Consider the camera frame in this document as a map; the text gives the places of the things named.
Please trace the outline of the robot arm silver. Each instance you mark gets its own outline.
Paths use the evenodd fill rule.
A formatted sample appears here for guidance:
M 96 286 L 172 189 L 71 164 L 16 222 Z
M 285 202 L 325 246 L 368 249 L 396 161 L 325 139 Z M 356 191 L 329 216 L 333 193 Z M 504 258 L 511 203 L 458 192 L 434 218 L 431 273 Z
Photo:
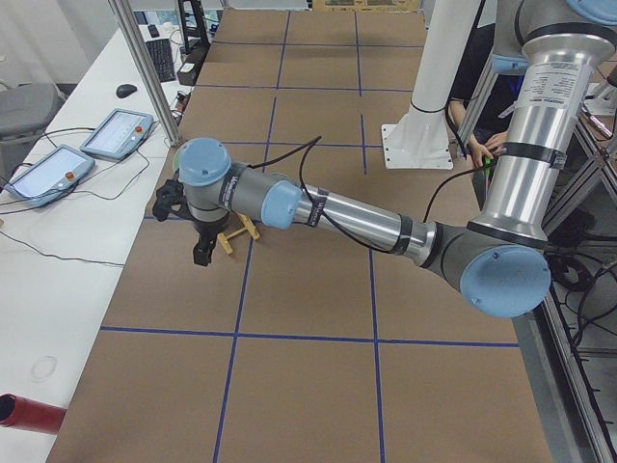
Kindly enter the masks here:
M 566 161 L 593 69 L 616 49 L 612 1 L 502 1 L 496 47 L 527 64 L 504 150 L 480 214 L 463 227 L 417 222 L 233 161 L 212 138 L 176 156 L 183 199 L 200 232 L 232 212 L 285 230 L 301 221 L 340 231 L 379 252 L 412 259 L 483 313 L 516 317 L 550 289 L 541 223 Z

